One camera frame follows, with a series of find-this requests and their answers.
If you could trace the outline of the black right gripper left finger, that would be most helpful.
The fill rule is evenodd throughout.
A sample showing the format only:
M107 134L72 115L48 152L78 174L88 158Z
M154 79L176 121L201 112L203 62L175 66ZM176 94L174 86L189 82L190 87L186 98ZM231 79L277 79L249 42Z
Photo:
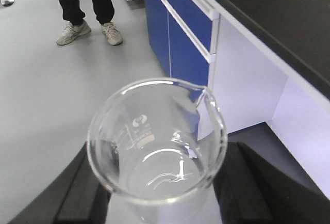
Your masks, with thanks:
M10 223L105 223L110 193L92 172L86 145Z

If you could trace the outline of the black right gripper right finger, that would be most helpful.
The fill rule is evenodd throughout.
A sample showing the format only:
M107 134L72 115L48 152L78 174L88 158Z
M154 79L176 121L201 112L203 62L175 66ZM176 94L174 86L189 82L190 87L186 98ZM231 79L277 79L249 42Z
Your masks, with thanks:
M329 223L329 200L249 146L228 143L213 181L223 223Z

